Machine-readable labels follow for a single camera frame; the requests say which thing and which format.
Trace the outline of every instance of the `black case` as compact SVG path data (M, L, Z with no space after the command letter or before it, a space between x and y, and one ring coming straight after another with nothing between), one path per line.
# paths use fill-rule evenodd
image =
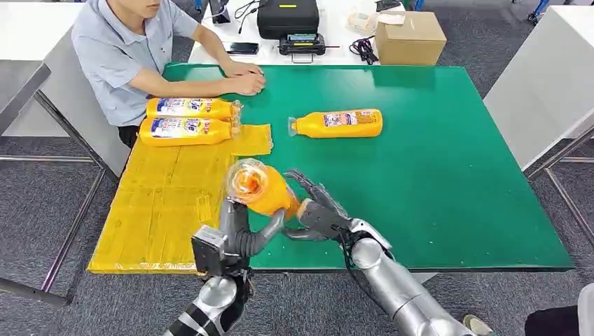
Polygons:
M258 9L257 23L262 39L278 40L286 34L315 34L319 25L317 3L315 0L268 0Z

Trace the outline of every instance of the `man's hand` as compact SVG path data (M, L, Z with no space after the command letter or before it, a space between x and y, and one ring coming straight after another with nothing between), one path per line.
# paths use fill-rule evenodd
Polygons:
M221 68L225 72L225 75L229 78L235 78L247 74L258 74L263 75L262 69L255 64L241 63L236 61L230 61L225 64L221 64Z
M266 80L260 73L248 73L247 75L236 78L229 78L231 92L238 93L243 96L254 96L260 93L264 88Z

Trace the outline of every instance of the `white desk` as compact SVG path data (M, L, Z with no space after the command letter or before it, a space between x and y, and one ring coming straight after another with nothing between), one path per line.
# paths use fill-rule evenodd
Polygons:
M116 127L107 122L70 39L70 28L84 5L0 2L0 60L43 62L51 71L41 86L43 93L119 176L130 149L121 143ZM1 135L65 137L68 134L31 100Z
M260 44L260 50L257 55L233 55L232 58L240 62L249 62L255 64L293 64L291 56L283 56L278 52L277 40L264 40L258 33L256 25L257 13L250 14L243 25L242 33L239 35L237 31L240 27L233 16L235 10L245 5L248 0L230 0L227 5L227 11L231 18L230 23L213 24L211 19L210 5L205 11L205 20L202 24L215 32L223 42L253 42ZM340 48L328 48L326 54L322 56L314 56L313 64L366 64L361 61L361 58L349 51L349 46L355 40L362 39L368 36L360 34L359 32L347 26L348 15L357 8L375 8L375 2L371 0L317 0L319 8L319 33L324 36L327 46L340 46ZM391 11L404 11L404 6L399 6L391 9ZM311 60L309 55L296 55L296 62L309 62ZM189 63L201 64L216 64L216 61L210 57L205 49L199 43L195 43L190 54Z
M522 170L594 125L594 7L551 6L484 99Z

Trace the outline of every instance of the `green table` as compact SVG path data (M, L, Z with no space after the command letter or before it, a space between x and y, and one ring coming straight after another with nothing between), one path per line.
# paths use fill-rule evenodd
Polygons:
M323 183L350 216L375 226L396 259L416 271L566 270L572 261L463 68L264 66L266 88L242 122L272 125L281 172ZM171 64L170 81L220 78L216 66ZM289 137L287 117L378 108L382 134L367 139ZM304 192L292 185L300 194ZM250 214L253 229L267 218ZM289 225L297 225L292 220ZM277 235L252 258L260 270L344 268L332 241Z

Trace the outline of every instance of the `plastic bottle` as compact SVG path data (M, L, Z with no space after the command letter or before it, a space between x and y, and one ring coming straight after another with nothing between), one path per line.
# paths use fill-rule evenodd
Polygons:
M289 117L289 135L310 138L376 137L382 132L382 113L376 108L313 112L302 118Z
M239 134L241 124L208 118L147 118L139 135L148 146L212 145Z
M231 166L226 188L229 197L259 214L271 216L276 210L285 208L285 219L288 220L299 209L299 201L282 175L255 159L239 160Z
M225 121L241 118L239 100L219 98L152 98L146 103L146 117L196 117Z

